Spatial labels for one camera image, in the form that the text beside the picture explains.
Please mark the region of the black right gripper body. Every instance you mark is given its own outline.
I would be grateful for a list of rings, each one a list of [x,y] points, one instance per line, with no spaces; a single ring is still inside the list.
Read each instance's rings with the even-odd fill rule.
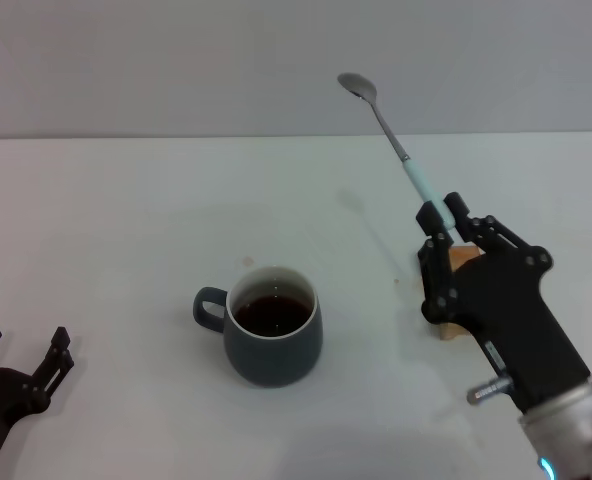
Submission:
[[[523,413],[584,383],[590,370],[542,299],[545,272],[518,254],[483,254],[452,271],[458,292],[449,320],[476,340]]]

